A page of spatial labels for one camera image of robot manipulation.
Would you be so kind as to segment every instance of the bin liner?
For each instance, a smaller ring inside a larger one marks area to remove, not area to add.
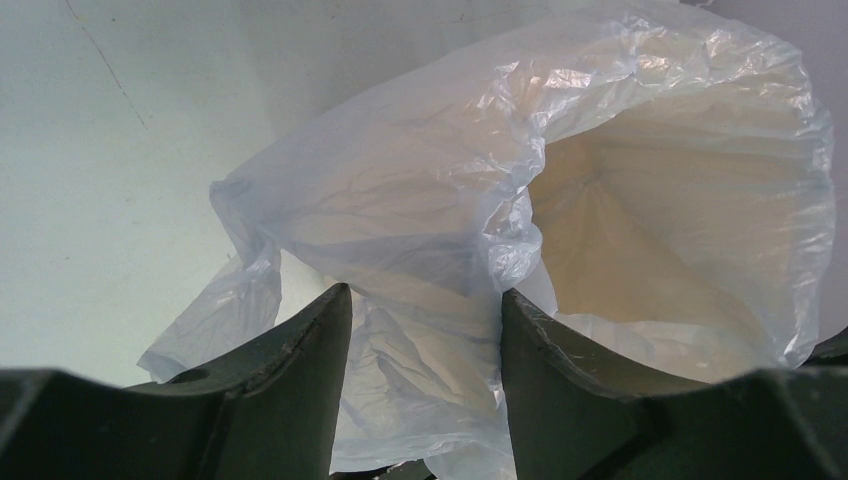
[[[167,380],[271,328],[285,250],[355,292],[334,470],[512,478],[515,286],[677,375],[798,366],[834,232],[832,121],[800,57],[700,9],[607,2],[374,87],[212,185],[238,261],[139,364]]]

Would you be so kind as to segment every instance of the crumpled plastic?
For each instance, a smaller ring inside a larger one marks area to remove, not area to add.
[[[167,380],[271,328],[282,249],[355,292],[334,470],[514,478],[501,293],[678,375],[798,366],[832,146],[800,52],[771,35],[666,3],[552,18],[372,88],[213,184],[239,261],[139,365]]]

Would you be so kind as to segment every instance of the translucent plastic bag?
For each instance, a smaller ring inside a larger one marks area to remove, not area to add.
[[[511,478],[499,308],[519,282],[679,375],[803,361],[831,132],[794,47],[699,9],[607,3],[486,40],[214,184],[240,263],[140,365],[167,379],[270,328],[283,249],[358,294],[333,468]]]

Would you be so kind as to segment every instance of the wall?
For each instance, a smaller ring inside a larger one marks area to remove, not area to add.
[[[138,357],[234,254],[213,180],[370,86],[587,2],[0,2],[0,365],[146,381]],[[285,268],[291,312],[323,285]]]

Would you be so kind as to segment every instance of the white plastic bag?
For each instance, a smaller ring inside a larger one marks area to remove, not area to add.
[[[510,478],[500,297],[531,272],[543,309],[657,368],[803,361],[831,132],[794,47],[699,9],[606,3],[486,40],[214,184],[241,264],[139,364],[167,379],[270,328],[284,249],[358,294],[333,468],[455,452],[428,459],[440,478]]]

